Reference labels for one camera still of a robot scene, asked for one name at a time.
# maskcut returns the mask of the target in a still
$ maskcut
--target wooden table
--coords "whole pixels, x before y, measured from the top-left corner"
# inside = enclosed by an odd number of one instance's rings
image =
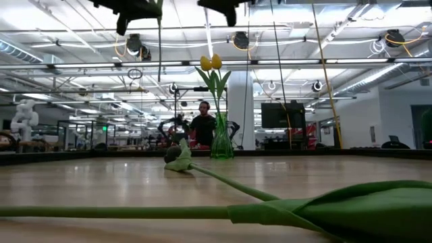
[[[237,157],[194,162],[282,198],[317,196],[382,180],[432,180],[430,161],[372,157]],[[86,159],[0,167],[0,205],[203,206],[258,202],[197,171],[165,171],[162,158]],[[293,227],[224,220],[21,218],[0,221],[2,242],[328,242]]]

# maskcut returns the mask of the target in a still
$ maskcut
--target ceiling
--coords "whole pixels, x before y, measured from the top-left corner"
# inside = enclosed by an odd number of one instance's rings
[[[423,44],[430,39],[431,8],[430,7],[399,7],[402,1],[378,1],[384,4],[359,5],[355,1],[318,1],[316,5],[319,36],[323,41],[323,56],[326,59],[343,58],[383,58],[407,56],[404,48],[380,49],[374,55],[375,41],[383,36],[389,29],[398,29],[406,41],[416,40],[407,44],[408,49]],[[52,16],[38,8],[46,7]],[[161,43],[163,61],[198,61],[201,56],[210,56],[208,43],[212,43],[212,52],[217,53],[222,60],[278,60],[280,59],[319,59],[317,44],[317,31],[310,4],[281,4],[273,2],[273,15],[269,1],[259,1],[259,4],[247,8],[241,4],[237,9],[236,27],[226,27],[225,16],[208,10],[209,37],[206,31],[205,11],[196,4],[196,0],[165,0],[163,3],[163,18]],[[356,16],[356,21],[347,21],[348,17]],[[136,20],[129,24],[125,36],[115,33],[117,16],[110,9],[94,8],[87,0],[3,0],[2,14],[0,16],[0,40],[7,39],[16,43],[23,50],[34,53],[40,57],[54,55],[64,63],[106,63],[137,61],[125,50],[124,43],[130,34],[140,34],[140,39],[151,52],[152,61],[159,60],[157,21]],[[247,51],[238,50],[231,41],[235,32],[248,32],[250,40],[250,57]],[[0,64],[26,64],[25,61],[11,57],[0,52]],[[327,77],[333,88],[339,87],[351,79],[373,69],[374,66],[345,65],[343,67],[329,65]],[[86,88],[91,90],[122,90],[137,88],[139,86],[149,92],[116,92],[112,94],[90,94],[82,97],[78,94],[52,94],[42,97],[52,101],[100,101],[116,99],[139,100],[144,102],[130,103],[131,106],[146,114],[154,114],[152,123],[168,119],[173,115],[173,103],[145,102],[145,100],[172,99],[169,87],[173,82],[180,88],[205,86],[193,67],[176,66],[165,67],[161,82],[157,82],[157,67],[139,67],[144,73],[143,77],[132,80],[128,77],[128,68],[117,69],[70,69],[62,71],[62,75],[40,70],[10,70],[9,73],[0,70],[0,78],[7,80],[0,87],[13,90],[35,91],[40,87],[56,86],[56,90],[78,90]],[[255,107],[259,109],[261,102],[258,98],[281,97],[283,95],[281,83],[284,83],[285,95],[288,97],[317,97],[311,91],[311,85],[317,80],[325,83],[324,71],[321,66],[314,67],[284,67],[281,70],[281,81],[278,65],[261,67],[259,65],[248,68],[256,92]],[[10,73],[19,75],[24,79],[10,76]],[[186,113],[196,110],[199,99],[210,99],[209,92],[187,92],[183,99],[190,101],[187,107],[178,107]],[[120,108],[112,109],[109,103],[95,103],[94,105],[66,104],[71,107],[72,115],[89,115],[79,109],[92,109],[102,114],[110,115],[136,115],[136,110]],[[131,118],[133,122],[141,122],[140,118]]]

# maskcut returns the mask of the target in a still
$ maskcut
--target monitor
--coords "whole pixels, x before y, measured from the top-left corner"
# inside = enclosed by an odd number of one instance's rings
[[[287,114],[291,128],[305,128],[305,109],[302,103],[261,103],[261,126],[263,128],[287,128]]]

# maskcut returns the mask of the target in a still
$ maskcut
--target yellow tulip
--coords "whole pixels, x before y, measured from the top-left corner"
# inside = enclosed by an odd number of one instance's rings
[[[211,70],[211,62],[205,56],[201,57],[200,64],[203,71]]]
[[[222,60],[220,56],[218,56],[218,54],[214,54],[213,57],[211,58],[211,65],[213,66],[214,69],[217,70],[222,68]]]

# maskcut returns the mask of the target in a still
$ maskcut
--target white column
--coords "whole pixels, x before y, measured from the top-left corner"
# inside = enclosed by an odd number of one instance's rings
[[[253,80],[250,72],[232,72],[228,79],[228,121],[240,125],[233,138],[236,144],[242,145],[243,138],[244,150],[255,150]]]

